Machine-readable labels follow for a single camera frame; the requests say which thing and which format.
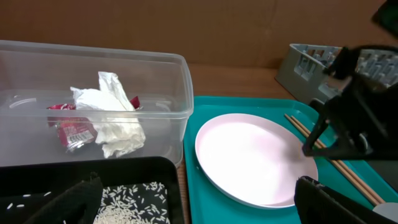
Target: barcode label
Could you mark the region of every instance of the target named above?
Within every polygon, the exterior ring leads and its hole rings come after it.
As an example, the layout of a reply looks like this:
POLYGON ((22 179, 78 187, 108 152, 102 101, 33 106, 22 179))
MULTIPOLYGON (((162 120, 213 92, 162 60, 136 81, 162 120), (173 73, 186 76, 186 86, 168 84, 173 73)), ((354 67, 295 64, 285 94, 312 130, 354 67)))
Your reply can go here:
POLYGON ((90 139, 93 139, 94 136, 90 133, 89 130, 83 131, 81 133, 76 133, 76 134, 72 134, 72 135, 68 135, 67 134, 67 139, 68 139, 68 143, 74 143, 74 142, 78 142, 78 141, 87 141, 90 139))

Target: clear plastic container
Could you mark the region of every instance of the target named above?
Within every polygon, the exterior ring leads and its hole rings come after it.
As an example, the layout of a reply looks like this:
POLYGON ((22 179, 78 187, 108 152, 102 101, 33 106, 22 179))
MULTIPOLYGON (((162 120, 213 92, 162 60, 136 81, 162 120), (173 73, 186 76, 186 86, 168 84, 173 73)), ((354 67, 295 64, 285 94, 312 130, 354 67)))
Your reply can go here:
POLYGON ((67 152, 48 118, 138 118, 144 147, 123 157, 163 156, 176 166, 193 112, 190 72, 180 55, 0 40, 0 166, 104 159, 91 142, 67 152), (139 111, 47 110, 74 103, 70 87, 98 89, 98 72, 119 76, 139 111))

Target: black tray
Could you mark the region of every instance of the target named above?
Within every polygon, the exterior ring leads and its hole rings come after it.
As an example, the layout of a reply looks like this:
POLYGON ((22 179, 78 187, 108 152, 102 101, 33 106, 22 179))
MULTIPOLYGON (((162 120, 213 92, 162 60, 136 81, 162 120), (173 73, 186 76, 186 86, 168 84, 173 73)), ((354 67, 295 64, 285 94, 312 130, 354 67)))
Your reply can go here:
POLYGON ((100 161, 65 162, 28 166, 0 167, 0 223, 20 223, 27 220, 39 208, 24 208, 17 219, 10 222, 9 200, 22 195, 53 192, 60 194, 66 187, 90 176, 92 172, 101 178, 103 187, 161 182, 167 189, 169 220, 173 224, 184 223, 180 187, 174 164, 163 157, 110 159, 100 161))

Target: teal tray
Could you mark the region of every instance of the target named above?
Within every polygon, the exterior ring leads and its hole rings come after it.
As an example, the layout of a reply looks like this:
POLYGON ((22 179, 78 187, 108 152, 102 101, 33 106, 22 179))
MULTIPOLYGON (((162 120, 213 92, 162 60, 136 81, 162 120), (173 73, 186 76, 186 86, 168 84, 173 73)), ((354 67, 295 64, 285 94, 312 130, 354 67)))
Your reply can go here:
MULTIPOLYGON (((184 138, 188 189, 193 224, 220 223, 300 223, 295 207, 278 210, 261 210, 242 205, 228 198, 206 178, 195 155, 195 138, 200 127, 209 119, 227 113, 246 113, 276 122, 294 133, 300 140, 305 138, 284 118, 294 115, 310 128, 318 113, 311 107, 294 100, 260 98, 232 98, 196 96, 195 110, 188 120, 184 138)), ((321 140, 332 143, 333 133, 326 132, 321 140)), ((319 181, 332 189, 372 209, 364 198, 328 161, 316 159, 319 181)), ((385 201, 398 202, 398 194, 364 161, 345 161, 360 178, 373 188, 385 201)))

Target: wooden table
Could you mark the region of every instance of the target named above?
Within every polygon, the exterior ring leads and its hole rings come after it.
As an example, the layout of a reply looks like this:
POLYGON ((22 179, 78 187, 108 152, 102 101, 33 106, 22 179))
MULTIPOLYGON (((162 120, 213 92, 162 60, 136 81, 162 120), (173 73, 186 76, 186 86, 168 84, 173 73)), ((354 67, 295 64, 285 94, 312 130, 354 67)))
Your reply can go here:
MULTIPOLYGON (((190 64, 195 96, 245 96, 294 99, 274 78, 277 70, 190 64)), ((185 223, 191 223, 185 160, 178 168, 185 223)))

